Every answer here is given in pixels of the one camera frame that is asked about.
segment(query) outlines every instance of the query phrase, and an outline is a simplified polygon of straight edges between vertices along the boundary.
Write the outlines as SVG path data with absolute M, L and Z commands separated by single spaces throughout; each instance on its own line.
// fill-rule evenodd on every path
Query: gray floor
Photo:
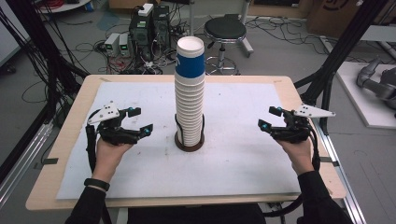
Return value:
M 57 15 L 59 20 L 78 23 L 92 21 L 92 23 L 82 25 L 60 24 L 60 29 L 64 39 L 70 49 L 80 43 L 91 43 L 105 39 L 111 32 L 124 32 L 127 29 L 128 14 L 114 14 L 104 9 L 98 9 L 92 13 L 83 10 L 73 10 Z M 208 17 L 196 20 L 196 27 L 201 26 Z M 293 33 L 300 32 L 302 36 L 309 35 L 305 31 L 304 21 L 298 21 L 301 27 L 289 26 Z M 202 29 L 195 32 L 208 44 L 210 41 L 202 35 Z M 226 50 L 226 55 L 235 60 L 243 75 L 254 76 L 288 76 L 293 81 L 300 80 L 319 69 L 326 60 L 325 54 L 318 54 L 313 45 L 295 45 L 285 40 L 278 40 L 273 35 L 282 37 L 279 28 L 265 32 L 259 28 L 248 28 L 247 39 L 255 52 L 249 58 L 243 48 L 230 46 Z M 296 38 L 297 35 L 287 34 L 288 39 Z M 324 52 L 323 46 L 317 39 L 308 38 L 319 52 Z M 349 60 L 370 60 L 375 55 L 381 55 L 384 62 L 394 63 L 391 58 L 382 50 L 374 48 L 375 43 L 361 42 L 354 48 Z M 205 56 L 216 55 L 218 45 L 213 49 L 207 49 Z M 81 60 L 81 64 L 91 74 L 103 74 L 105 61 L 103 57 L 95 52 L 74 51 L 76 57 Z M 26 103 L 22 100 L 22 94 L 31 85 L 39 81 L 35 76 L 34 69 L 23 53 L 18 53 L 11 62 L 17 67 L 16 74 L 7 74 L 4 71 L 0 75 L 0 107 L 1 127 L 0 139 L 0 162 L 3 162 L 7 154 L 18 143 L 23 133 L 30 126 L 43 103 Z M 165 74 L 173 74 L 175 67 L 167 66 L 163 69 Z M 25 101 L 39 102 L 44 99 L 44 85 L 37 84 L 27 90 L 23 95 Z M 347 178 L 354 190 L 357 200 L 367 223 L 396 223 L 396 177 L 394 169 L 396 165 L 396 131 L 385 129 L 366 128 L 358 112 L 349 100 L 345 90 L 342 88 L 337 78 L 333 81 L 332 100 L 330 110 L 336 112 L 335 118 L 329 119 L 329 132 L 340 161 L 345 169 Z M 42 148 L 35 162 L 40 160 L 44 149 L 55 137 L 58 129 L 55 129 L 51 139 Z M 11 223 L 62 223 L 70 214 L 66 211 L 51 212 L 31 212 L 26 210 L 24 204 L 35 183 L 39 170 L 33 165 L 23 177 L 13 194 L 8 199 L 6 205 L 0 210 L 0 222 Z M 115 218 L 116 210 L 112 209 L 112 216 Z M 295 218 L 302 214 L 302 209 L 298 209 L 286 216 L 287 223 L 295 223 Z M 271 218 L 269 223 L 279 223 L 278 218 Z

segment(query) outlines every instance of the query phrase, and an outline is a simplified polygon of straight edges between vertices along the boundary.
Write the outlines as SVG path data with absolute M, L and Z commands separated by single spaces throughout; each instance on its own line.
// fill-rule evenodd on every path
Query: wooden table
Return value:
M 65 166 L 70 152 L 76 143 L 81 124 L 95 98 L 95 94 L 103 82 L 173 82 L 174 76 L 112 76 L 90 75 L 86 77 L 78 93 L 69 115 L 62 127 L 58 138 L 49 154 L 49 158 L 59 158 L 56 164 L 45 165 L 38 177 L 35 186 L 26 202 L 29 210 L 52 210 L 73 208 L 77 200 L 57 200 L 56 195 L 61 186 Z M 235 76 L 220 77 L 207 76 L 206 82 L 213 83 L 268 83 L 274 84 L 284 109 L 292 110 L 302 102 L 297 90 L 288 77 L 267 76 Z M 328 157 L 328 153 L 319 141 L 321 157 Z M 338 174 L 330 162 L 321 164 L 320 173 L 334 199 L 346 197 L 346 191 Z M 181 197 L 181 198 L 149 198 L 149 199 L 107 199 L 108 207 L 131 207 L 153 205 L 180 205 L 180 204 L 209 204 L 209 203 L 252 203 L 252 202 L 285 202 L 296 197 L 288 195 L 235 195 L 216 197 Z

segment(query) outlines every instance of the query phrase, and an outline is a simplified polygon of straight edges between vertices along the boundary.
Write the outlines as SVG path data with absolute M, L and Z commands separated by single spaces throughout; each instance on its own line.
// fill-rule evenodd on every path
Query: hand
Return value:
M 291 160 L 291 166 L 297 175 L 314 171 L 314 166 L 311 162 L 311 143 L 309 140 L 294 144 L 286 141 L 276 141 L 288 154 L 289 159 Z
M 109 183 L 116 173 L 123 154 L 132 146 L 129 144 L 114 146 L 100 138 L 96 144 L 96 165 L 92 178 Z

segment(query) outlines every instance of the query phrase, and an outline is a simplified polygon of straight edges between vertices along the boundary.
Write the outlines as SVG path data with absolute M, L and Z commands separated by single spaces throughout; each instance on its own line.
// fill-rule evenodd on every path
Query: black stool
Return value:
M 216 72 L 223 75 L 238 75 L 239 71 L 236 68 L 236 64 L 233 60 L 224 57 L 225 45 L 235 44 L 241 42 L 246 34 L 247 28 L 237 17 L 220 17 L 215 18 L 205 23 L 204 29 L 205 35 L 212 40 L 207 47 L 212 48 L 215 42 L 219 42 L 221 47 L 219 49 L 219 56 L 209 57 L 206 59 L 206 64 L 215 67 L 215 70 L 208 72 L 212 75 Z M 210 63 L 212 59 L 217 59 L 216 63 Z M 228 62 L 231 66 L 225 66 L 224 62 Z M 224 74 L 224 71 L 232 71 L 231 74 Z

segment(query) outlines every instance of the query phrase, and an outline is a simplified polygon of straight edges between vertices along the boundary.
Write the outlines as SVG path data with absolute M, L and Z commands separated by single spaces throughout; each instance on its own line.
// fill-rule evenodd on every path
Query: brown coaster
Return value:
M 204 141 L 205 141 L 205 135 L 202 134 L 202 135 L 201 135 L 201 140 L 197 143 L 197 145 L 195 145 L 195 146 L 193 146 L 193 147 L 183 147 L 183 144 L 181 144 L 181 143 L 178 141 L 177 132 L 176 132 L 176 134 L 175 134 L 175 143 L 176 143 L 176 146 L 177 146 L 178 148 L 180 148 L 181 150 L 186 151 L 186 152 L 193 152 L 193 151 L 196 151 L 196 150 L 200 149 L 200 148 L 204 145 Z

